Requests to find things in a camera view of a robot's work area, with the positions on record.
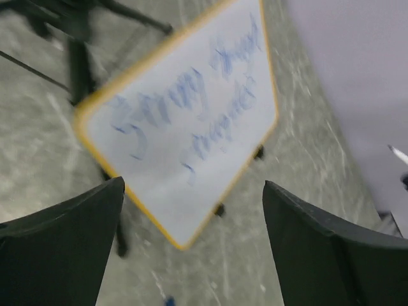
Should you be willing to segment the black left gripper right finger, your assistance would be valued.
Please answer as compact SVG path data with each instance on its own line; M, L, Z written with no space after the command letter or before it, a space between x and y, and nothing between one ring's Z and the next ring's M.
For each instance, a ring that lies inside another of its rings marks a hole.
M276 183L263 211L285 305L407 305L407 240L337 217Z

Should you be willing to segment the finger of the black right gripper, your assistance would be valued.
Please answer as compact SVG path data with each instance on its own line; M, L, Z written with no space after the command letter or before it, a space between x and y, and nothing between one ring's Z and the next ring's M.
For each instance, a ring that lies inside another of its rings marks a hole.
M400 181L403 184L405 190L407 191L408 190L408 173L403 174L400 177Z

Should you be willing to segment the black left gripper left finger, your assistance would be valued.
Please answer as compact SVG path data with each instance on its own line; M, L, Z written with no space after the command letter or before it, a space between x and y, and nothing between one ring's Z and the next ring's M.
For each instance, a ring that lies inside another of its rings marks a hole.
M114 240L124 255L124 180L1 224L1 305L95 305Z

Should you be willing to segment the white whiteboard marker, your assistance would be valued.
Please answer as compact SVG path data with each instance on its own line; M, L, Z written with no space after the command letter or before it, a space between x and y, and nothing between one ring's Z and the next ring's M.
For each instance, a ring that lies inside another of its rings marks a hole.
M392 151L392 153L399 158L403 163L408 164L408 155L403 153L401 150L398 150L392 145L388 145L388 148Z

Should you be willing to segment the yellow framed whiteboard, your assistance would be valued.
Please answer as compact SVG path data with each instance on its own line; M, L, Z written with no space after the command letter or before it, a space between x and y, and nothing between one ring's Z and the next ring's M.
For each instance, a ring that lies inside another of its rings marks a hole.
M279 118L262 1L221 1L78 106L75 131L178 249Z

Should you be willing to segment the blue marker cap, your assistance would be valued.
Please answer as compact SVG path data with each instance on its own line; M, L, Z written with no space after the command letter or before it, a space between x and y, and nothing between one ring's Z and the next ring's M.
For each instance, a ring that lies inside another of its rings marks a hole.
M175 299L172 296L167 296L164 299L164 306L176 306Z

